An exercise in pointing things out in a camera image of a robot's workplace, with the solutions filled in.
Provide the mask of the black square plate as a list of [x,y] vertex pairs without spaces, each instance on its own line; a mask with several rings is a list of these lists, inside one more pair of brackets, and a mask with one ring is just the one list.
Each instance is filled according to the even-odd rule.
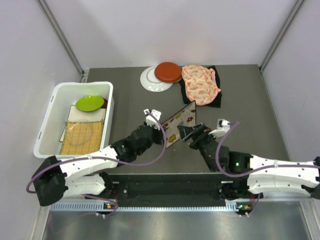
[[169,148],[180,139],[179,125],[187,127],[196,125],[196,107],[196,102],[192,101],[162,124],[167,140],[166,148]]

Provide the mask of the red round plate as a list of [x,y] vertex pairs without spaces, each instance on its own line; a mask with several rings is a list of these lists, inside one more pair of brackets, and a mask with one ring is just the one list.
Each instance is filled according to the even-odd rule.
[[101,106],[102,109],[106,109],[108,107],[108,100],[107,99],[103,99],[103,105]]

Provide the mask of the white round rimmed plate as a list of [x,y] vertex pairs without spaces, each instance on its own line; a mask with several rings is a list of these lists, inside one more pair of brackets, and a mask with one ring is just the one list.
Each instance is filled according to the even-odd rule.
[[146,68],[140,75],[140,83],[150,92],[160,93],[168,90],[173,84],[160,81],[155,76],[156,66]]

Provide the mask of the green plate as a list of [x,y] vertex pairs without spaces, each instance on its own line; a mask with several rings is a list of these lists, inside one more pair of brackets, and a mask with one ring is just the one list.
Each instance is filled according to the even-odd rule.
[[93,112],[100,109],[105,104],[105,100],[100,96],[86,96],[75,103],[77,110],[82,112]]

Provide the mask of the yellow woven square plate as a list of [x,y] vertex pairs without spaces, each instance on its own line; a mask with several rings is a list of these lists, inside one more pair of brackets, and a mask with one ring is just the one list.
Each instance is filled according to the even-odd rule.
[[85,155],[100,149],[104,121],[67,121],[59,155]]

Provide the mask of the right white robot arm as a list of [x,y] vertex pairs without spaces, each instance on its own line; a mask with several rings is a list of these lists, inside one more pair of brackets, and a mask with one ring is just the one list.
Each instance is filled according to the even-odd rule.
[[205,124],[178,125],[183,142],[198,150],[208,168],[231,179],[223,184],[221,195],[226,199],[245,198],[265,193],[296,193],[320,198],[320,159],[307,162],[287,162],[231,151],[223,142],[238,123],[218,120],[211,130]]

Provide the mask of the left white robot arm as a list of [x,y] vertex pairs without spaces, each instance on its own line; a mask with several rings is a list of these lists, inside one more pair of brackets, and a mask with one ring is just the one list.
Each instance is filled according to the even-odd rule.
[[31,177],[33,193],[42,207],[79,195],[109,198],[114,187],[109,176],[101,171],[118,165],[136,166],[137,157],[153,144],[167,144],[165,130],[159,123],[149,125],[145,122],[128,137],[96,152],[70,159],[50,156]]

